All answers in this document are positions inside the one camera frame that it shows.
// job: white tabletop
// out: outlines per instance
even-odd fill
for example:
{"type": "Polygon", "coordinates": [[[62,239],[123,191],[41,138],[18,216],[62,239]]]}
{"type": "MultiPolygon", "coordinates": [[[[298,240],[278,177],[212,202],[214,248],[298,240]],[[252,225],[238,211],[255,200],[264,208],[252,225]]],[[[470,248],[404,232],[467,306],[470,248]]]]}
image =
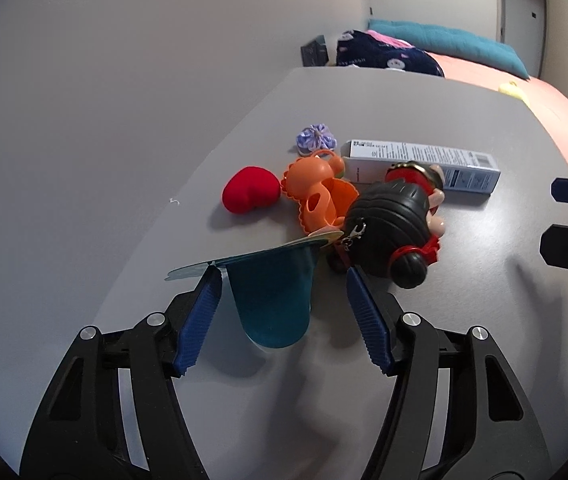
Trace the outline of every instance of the white tabletop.
{"type": "MultiPolygon", "coordinates": [[[[340,142],[406,140],[496,158],[502,176],[493,194],[447,196],[440,262],[422,286],[397,290],[397,298],[439,328],[487,327],[529,395],[558,466],[568,455],[568,271],[547,267],[538,249],[550,224],[568,224],[568,205],[549,194],[568,167],[528,108],[497,92],[412,73],[294,70],[209,154],[176,194],[178,202],[167,205],[95,324],[119,330],[163,310],[196,282],[164,282],[171,269],[302,235],[287,199],[236,217],[223,209],[220,194],[244,166],[281,174],[295,158],[294,135],[316,122],[340,142]]],[[[176,388],[212,480],[351,480],[373,449],[392,382],[369,361],[343,277],[320,262],[301,342],[272,352],[254,346],[225,283],[197,365],[176,388]]],[[[446,372],[440,384],[447,384],[446,372]]],[[[124,404],[130,427],[131,404],[124,404]]],[[[426,465],[438,458],[445,404],[444,393],[426,465]]],[[[139,460],[140,450],[133,455],[139,460]]]]}

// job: red heart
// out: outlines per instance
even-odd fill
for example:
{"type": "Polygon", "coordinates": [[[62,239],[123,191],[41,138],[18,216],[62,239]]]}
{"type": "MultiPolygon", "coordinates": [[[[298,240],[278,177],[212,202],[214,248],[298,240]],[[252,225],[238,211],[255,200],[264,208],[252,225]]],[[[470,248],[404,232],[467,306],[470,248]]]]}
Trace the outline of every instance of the red heart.
{"type": "Polygon", "coordinates": [[[242,215],[256,207],[269,207],[279,199],[279,180],[269,170],[248,166],[238,171],[222,192],[222,203],[231,213],[242,215]]]}

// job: orange toy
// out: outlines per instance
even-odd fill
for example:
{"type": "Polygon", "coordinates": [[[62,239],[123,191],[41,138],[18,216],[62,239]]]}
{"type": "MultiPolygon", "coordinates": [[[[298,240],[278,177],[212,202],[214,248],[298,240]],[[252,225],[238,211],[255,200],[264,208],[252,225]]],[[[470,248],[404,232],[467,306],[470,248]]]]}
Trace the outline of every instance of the orange toy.
{"type": "Polygon", "coordinates": [[[285,171],[282,191],[299,202],[299,223],[307,234],[326,226],[341,228],[344,223],[346,211],[359,193],[350,182],[336,177],[343,172],[344,161],[331,150],[298,158],[285,171]]]}

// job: pink fabric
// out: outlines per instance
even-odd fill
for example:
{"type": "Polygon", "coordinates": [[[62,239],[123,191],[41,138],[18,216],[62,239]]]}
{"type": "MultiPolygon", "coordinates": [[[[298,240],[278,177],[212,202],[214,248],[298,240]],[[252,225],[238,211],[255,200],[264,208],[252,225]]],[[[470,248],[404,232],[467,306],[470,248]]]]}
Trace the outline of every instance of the pink fabric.
{"type": "Polygon", "coordinates": [[[408,43],[408,41],[398,40],[397,38],[391,38],[390,36],[385,36],[384,34],[380,34],[379,32],[375,32],[374,30],[367,30],[366,33],[369,36],[372,36],[378,41],[382,43],[388,44],[390,46],[394,46],[395,48],[413,48],[413,45],[408,43]]]}
{"type": "Polygon", "coordinates": [[[526,92],[531,111],[542,123],[568,163],[568,99],[557,89],[534,77],[525,81],[507,72],[463,59],[430,52],[429,54],[440,64],[448,79],[495,91],[502,83],[515,81],[518,87],[526,92]]]}

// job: rectangular cardboard box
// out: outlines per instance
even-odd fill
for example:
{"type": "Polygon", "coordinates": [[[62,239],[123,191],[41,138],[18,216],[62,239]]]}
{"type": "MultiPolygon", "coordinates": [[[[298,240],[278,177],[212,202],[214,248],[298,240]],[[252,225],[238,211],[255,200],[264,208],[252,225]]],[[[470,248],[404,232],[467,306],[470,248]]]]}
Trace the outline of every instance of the rectangular cardboard box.
{"type": "Polygon", "coordinates": [[[361,184],[382,182],[392,163],[409,160],[439,164],[444,170],[444,190],[490,194],[500,177],[497,163],[488,153],[431,144],[353,139],[349,140],[343,154],[345,177],[361,184]]]}

